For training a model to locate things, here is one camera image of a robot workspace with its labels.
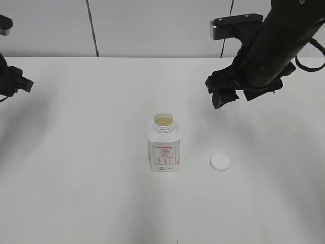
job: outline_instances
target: bottle opening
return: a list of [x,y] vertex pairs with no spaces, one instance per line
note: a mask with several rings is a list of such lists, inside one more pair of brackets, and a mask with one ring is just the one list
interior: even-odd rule
[[154,122],[159,126],[169,126],[173,123],[173,120],[174,118],[166,113],[160,113],[154,118]]
[[153,119],[153,128],[160,134],[170,133],[174,125],[174,118],[168,113],[157,114]]

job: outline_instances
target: white wall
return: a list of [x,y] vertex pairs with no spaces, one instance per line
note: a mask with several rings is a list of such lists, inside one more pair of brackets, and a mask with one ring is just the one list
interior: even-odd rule
[[84,0],[1,0],[0,14],[14,22],[5,56],[95,56]]
[[[210,39],[209,22],[228,16],[232,0],[89,0],[101,57],[219,57],[223,41]],[[2,0],[13,19],[0,36],[5,56],[96,56],[86,0]],[[232,15],[266,16],[271,0],[234,0]],[[325,27],[316,34],[325,44]],[[240,47],[228,39],[224,57]],[[300,56],[322,57],[310,45]]]

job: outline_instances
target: white table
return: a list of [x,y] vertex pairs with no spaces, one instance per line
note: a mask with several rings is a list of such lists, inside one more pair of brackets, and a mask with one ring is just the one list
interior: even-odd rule
[[[325,243],[325,70],[214,110],[204,82],[231,59],[7,62],[35,86],[0,104],[0,243]],[[149,166],[160,112],[179,173]]]

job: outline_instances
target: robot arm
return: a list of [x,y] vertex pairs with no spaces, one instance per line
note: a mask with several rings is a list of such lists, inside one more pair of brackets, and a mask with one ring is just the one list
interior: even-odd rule
[[243,90],[247,100],[283,88],[281,78],[296,68],[291,60],[310,42],[325,55],[325,49],[313,39],[325,23],[324,0],[272,0],[272,10],[262,22],[258,14],[218,18],[211,22],[214,40],[237,38],[242,46],[232,64],[215,71],[206,86],[213,94],[215,108],[239,99],[236,90]]
[[[9,34],[13,22],[10,18],[0,15],[0,34],[6,36]],[[8,66],[4,57],[0,54],[0,94],[6,97],[12,97],[18,90],[30,92],[33,82],[22,77],[23,71],[14,66]]]

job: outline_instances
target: black cable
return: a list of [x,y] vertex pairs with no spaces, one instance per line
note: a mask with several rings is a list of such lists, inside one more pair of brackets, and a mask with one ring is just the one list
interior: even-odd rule
[[[324,47],[323,47],[323,46],[322,46],[318,41],[316,41],[314,38],[312,38],[312,39],[309,41],[309,43],[310,43],[311,45],[313,45],[314,47],[316,47],[319,51],[321,51],[322,54],[324,54],[324,56],[325,56],[325,48],[324,48]],[[310,68],[310,67],[304,66],[303,64],[301,64],[301,63],[299,62],[297,56],[295,57],[295,61],[296,61],[297,66],[298,66],[300,69],[302,69],[302,70],[304,70],[304,71],[307,71],[307,72],[316,72],[316,71],[319,71],[319,70],[325,68],[325,64],[323,64],[322,66],[320,66],[320,67],[318,67],[318,68]]]
[[5,98],[2,98],[1,100],[0,100],[0,102],[3,102],[5,99],[7,99],[8,97],[5,97]]

